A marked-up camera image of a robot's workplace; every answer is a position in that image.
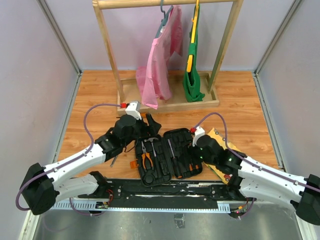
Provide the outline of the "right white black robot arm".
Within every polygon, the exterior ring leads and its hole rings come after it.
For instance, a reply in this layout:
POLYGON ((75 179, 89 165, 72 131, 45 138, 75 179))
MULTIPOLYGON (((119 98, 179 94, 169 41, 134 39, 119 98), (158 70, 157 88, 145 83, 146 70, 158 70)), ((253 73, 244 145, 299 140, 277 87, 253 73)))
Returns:
POLYGON ((286 173, 262 164, 246 154, 223 148, 216 139, 205 134, 196 136, 192 153, 206 164, 230 176, 226 193, 232 200, 248 198, 285 207, 302 220, 320 224, 320 178, 286 173))

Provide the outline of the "black orange handled screwdriver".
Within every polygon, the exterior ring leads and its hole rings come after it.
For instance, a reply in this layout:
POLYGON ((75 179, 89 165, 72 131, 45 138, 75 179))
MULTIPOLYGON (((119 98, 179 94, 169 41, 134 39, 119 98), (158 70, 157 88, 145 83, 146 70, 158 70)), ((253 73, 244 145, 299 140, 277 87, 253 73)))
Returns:
POLYGON ((169 147, 170 147, 170 151, 171 151, 171 154, 172 154, 172 162, 173 162, 174 169, 176 171, 176 177, 178 179, 181 179, 182 178, 182 174, 181 174, 178 162, 177 162, 177 158, 176 158, 176 156, 174 154, 171 141, 170 141, 170 139, 168 139, 167 141, 168 141, 168 144, 169 144, 169 147))

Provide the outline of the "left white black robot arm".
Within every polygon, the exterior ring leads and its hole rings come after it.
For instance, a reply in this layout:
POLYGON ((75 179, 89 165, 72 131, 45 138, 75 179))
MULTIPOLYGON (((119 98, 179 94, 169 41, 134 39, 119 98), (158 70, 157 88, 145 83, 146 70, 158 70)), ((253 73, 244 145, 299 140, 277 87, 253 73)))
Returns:
POLYGON ((84 150, 56 163, 29 167, 19 189, 34 215, 41 215, 56 202, 79 195, 94 195, 101 198, 107 193, 107 185, 99 172, 84 177, 76 175, 95 165, 107 162, 120 155, 124 148, 139 138, 157 135, 161 124, 151 114, 147 121, 125 114, 114 127, 93 141, 84 150))

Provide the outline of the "black plastic tool case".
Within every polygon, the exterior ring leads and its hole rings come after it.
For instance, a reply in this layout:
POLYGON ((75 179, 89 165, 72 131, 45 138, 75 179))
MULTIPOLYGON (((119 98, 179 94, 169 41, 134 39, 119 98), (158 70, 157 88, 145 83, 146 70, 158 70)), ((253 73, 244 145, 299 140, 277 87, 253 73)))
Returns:
POLYGON ((173 177, 178 180, 183 180, 199 175, 203 171, 202 162, 197 161, 191 156, 190 149, 193 146, 193 136, 187 128, 178 128, 166 131, 162 136, 156 135, 152 137, 143 137, 135 143, 135 157, 136 160, 130 162, 132 169, 137 169, 141 182, 146 187, 155 187, 162 184, 169 183, 173 177), (154 148, 156 157, 154 157, 153 148, 150 142, 144 142, 148 138, 158 138, 154 140, 154 148), (168 143, 170 139, 172 149, 182 178, 177 178, 177 172, 173 165, 173 156, 168 143), (153 169, 145 171, 142 159, 142 142, 145 145, 146 151, 150 154, 153 162, 153 169), (193 165, 194 171, 190 171, 189 164, 193 165))

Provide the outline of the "orange handled needle nose pliers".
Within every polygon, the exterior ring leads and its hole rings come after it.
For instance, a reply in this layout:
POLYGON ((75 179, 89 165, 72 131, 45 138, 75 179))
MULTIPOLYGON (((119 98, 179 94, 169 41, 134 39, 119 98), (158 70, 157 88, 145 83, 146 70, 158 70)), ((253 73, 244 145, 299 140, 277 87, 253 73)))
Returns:
POLYGON ((144 143, 141 143, 142 149, 142 165, 145 171, 153 169, 153 161, 151 159, 150 153, 147 152, 144 143))

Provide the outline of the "claw hammer black handle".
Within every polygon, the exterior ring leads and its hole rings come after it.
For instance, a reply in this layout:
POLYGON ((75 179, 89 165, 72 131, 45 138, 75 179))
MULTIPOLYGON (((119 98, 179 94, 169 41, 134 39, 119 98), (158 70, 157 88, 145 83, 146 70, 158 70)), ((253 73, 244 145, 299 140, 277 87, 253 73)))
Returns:
POLYGON ((150 137, 148 139, 145 139, 144 142, 150 142, 151 143, 152 150, 153 150, 153 155, 156 158, 157 154, 156 154, 156 150, 155 150, 155 147, 154 147, 154 140, 158 140, 158 138, 157 137, 150 137))

